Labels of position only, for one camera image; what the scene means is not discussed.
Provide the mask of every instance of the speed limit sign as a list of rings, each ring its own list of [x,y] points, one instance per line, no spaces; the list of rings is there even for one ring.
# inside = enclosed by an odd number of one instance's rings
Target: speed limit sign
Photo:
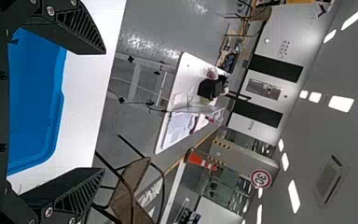
[[[251,174],[252,184],[258,189],[267,189],[271,186],[272,177],[265,170],[255,170]]]

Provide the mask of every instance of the gray floor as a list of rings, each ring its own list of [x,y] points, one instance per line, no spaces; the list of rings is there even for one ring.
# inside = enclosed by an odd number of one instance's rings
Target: gray floor
[[[237,22],[224,20],[221,15],[235,11],[236,3],[235,0],[128,0],[117,51],[169,64],[176,64],[179,53],[187,51],[215,64],[228,23]],[[112,73],[127,79],[125,75],[131,76],[131,68],[117,68],[115,63]],[[157,79],[141,78],[140,85],[153,89]],[[112,79],[109,89],[123,93],[128,91],[129,87],[117,84],[116,80]],[[161,169],[166,170],[181,158],[189,147],[197,144],[214,128],[210,125],[155,156],[153,146],[160,121],[161,118],[142,110],[106,99],[96,149],[115,167],[136,159],[136,155],[116,137],[116,134],[120,133],[146,156],[152,157]],[[98,160],[94,160],[94,166],[102,165]],[[157,173],[148,173],[143,186],[146,187],[157,177]],[[115,183],[116,179],[108,173],[104,184]],[[109,191],[101,191],[96,202],[106,203],[109,194]],[[88,223],[98,224],[105,221],[106,218],[92,211]]]

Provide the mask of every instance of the ceiling light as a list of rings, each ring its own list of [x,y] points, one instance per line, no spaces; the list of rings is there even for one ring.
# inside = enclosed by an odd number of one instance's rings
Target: ceiling light
[[[278,148],[280,151],[283,151],[283,147],[284,147],[284,144],[283,144],[283,140],[279,140],[279,144],[278,144]]]
[[[261,217],[263,215],[263,204],[258,205],[257,209],[257,224],[261,224]]]
[[[283,170],[286,172],[287,168],[289,168],[289,159],[287,159],[286,153],[284,153],[282,156],[282,165],[283,165]]]
[[[258,198],[261,199],[263,197],[263,189],[258,189]]]
[[[328,107],[348,113],[351,110],[354,100],[341,96],[333,96],[328,103]]]
[[[341,31],[347,29],[348,27],[350,27],[352,24],[354,24],[356,21],[358,20],[358,11],[353,14],[351,17],[349,17],[344,24],[342,24],[341,27]]]
[[[333,37],[336,35],[337,30],[334,30],[330,32],[325,38],[324,43],[327,43],[329,40],[333,39]]]
[[[322,94],[319,92],[313,92],[310,94],[310,101],[313,103],[318,104],[319,101],[321,101],[321,98],[322,98]]]
[[[249,208],[249,200],[246,201],[246,204],[245,204],[245,206],[243,207],[242,212],[243,212],[243,213],[246,213],[246,212],[248,211],[248,208]]]
[[[290,196],[290,202],[292,203],[293,213],[297,213],[298,208],[301,205],[300,199],[298,198],[298,192],[296,188],[296,183],[294,180],[290,182],[289,184],[289,196]]]
[[[308,97],[308,91],[302,91],[300,93],[300,98],[301,99],[307,99],[307,97]]]

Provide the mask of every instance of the white table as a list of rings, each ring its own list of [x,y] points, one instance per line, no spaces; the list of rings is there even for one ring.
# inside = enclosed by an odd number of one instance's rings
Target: white table
[[[63,71],[64,103],[57,147],[36,167],[9,176],[21,193],[76,167],[91,167],[117,41],[127,0],[82,0],[106,46],[106,55],[78,56],[68,51]]]
[[[167,106],[167,111],[173,111],[174,109],[187,106],[187,93],[194,89],[197,91],[198,86],[202,80],[207,78],[206,74],[208,70],[212,68],[216,69],[219,75],[226,74],[223,70],[216,68],[214,65],[206,63],[205,61],[189,53],[182,52],[179,58],[179,64],[177,64],[176,76],[170,93],[170,100]],[[210,102],[210,105],[215,105],[216,101],[217,99],[214,99],[212,102]],[[170,113],[165,113],[158,131],[158,139],[155,144],[155,154],[159,154],[169,148],[164,147],[162,144],[168,127],[169,119]],[[195,132],[204,128],[208,123],[209,120],[207,120],[205,116],[201,114]],[[190,134],[179,138],[175,144],[188,136],[190,136]]]

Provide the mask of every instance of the ceiling vent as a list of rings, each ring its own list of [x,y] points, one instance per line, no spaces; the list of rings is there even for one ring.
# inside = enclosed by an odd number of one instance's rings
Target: ceiling vent
[[[319,174],[314,190],[320,206],[325,207],[330,204],[348,170],[349,167],[341,159],[331,155]]]

